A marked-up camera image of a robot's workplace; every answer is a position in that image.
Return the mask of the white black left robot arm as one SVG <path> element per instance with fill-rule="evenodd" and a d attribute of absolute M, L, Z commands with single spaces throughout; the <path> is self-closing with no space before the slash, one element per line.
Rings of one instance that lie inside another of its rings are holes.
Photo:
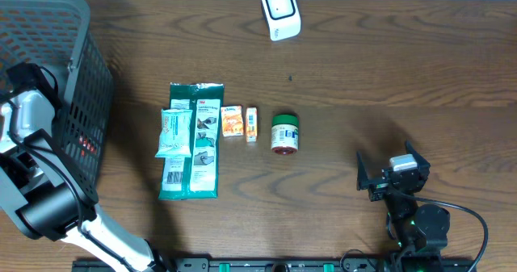
<path fill-rule="evenodd" d="M 19 231 L 81 247 L 115 271 L 172 271 L 148 241 L 103 211 L 90 179 L 54 140 L 57 78 L 26 62 L 6 74 L 14 88 L 1 97 L 1 208 Z"/>

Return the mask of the orange Kleenex tissue box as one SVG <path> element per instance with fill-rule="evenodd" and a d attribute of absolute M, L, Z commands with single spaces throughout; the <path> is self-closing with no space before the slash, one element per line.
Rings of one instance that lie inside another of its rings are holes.
<path fill-rule="evenodd" d="M 221 108 L 222 134 L 228 136 L 243 136 L 244 122 L 241 106 L 227 106 Z"/>

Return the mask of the green lid Knorr jar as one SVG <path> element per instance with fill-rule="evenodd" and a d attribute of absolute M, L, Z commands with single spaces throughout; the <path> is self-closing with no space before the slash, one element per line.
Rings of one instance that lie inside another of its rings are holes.
<path fill-rule="evenodd" d="M 299 120 L 295 115 L 276 115 L 271 121 L 271 150 L 280 155 L 299 149 Z"/>

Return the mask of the narrow orange tissue box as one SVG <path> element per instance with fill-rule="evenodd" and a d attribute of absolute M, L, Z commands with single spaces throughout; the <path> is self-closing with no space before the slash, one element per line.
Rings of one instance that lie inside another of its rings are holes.
<path fill-rule="evenodd" d="M 258 136 L 258 110 L 256 107 L 246 108 L 246 141 L 255 142 Z"/>

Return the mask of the light teal wipes pack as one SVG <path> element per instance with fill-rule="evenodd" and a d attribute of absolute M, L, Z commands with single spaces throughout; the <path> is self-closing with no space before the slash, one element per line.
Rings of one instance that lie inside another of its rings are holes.
<path fill-rule="evenodd" d="M 162 129 L 155 157 L 190 157 L 190 126 L 192 110 L 168 109 L 161 111 Z"/>

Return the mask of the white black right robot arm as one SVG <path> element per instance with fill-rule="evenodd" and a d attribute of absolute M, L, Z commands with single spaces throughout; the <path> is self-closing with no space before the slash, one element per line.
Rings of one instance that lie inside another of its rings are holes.
<path fill-rule="evenodd" d="M 417 204 L 431 164 L 405 142 L 406 154 L 392 157 L 378 178 L 370 178 L 362 157 L 357 157 L 357 189 L 367 190 L 372 202 L 388 209 L 387 229 L 400 250 L 376 264 L 377 271 L 444 271 L 441 250 L 448 245 L 450 213 L 435 203 Z"/>

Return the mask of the green 3M gloves pack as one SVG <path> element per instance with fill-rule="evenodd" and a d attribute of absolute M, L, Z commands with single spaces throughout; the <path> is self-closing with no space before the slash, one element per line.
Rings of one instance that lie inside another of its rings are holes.
<path fill-rule="evenodd" d="M 217 197 L 218 147 L 224 86 L 216 83 L 171 84 L 168 109 L 192 110 L 190 157 L 167 157 L 160 200 Z"/>

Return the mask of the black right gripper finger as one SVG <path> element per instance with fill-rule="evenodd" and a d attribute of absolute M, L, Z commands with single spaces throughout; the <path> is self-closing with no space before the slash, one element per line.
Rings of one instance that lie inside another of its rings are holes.
<path fill-rule="evenodd" d="M 406 152 L 413 156 L 419 169 L 430 169 L 431 164 L 420 153 L 416 151 L 416 149 L 408 140 L 405 141 L 405 148 Z"/>
<path fill-rule="evenodd" d="M 357 190 L 367 190 L 369 187 L 368 173 L 359 152 L 356 153 L 356 159 L 358 168 L 356 188 Z"/>

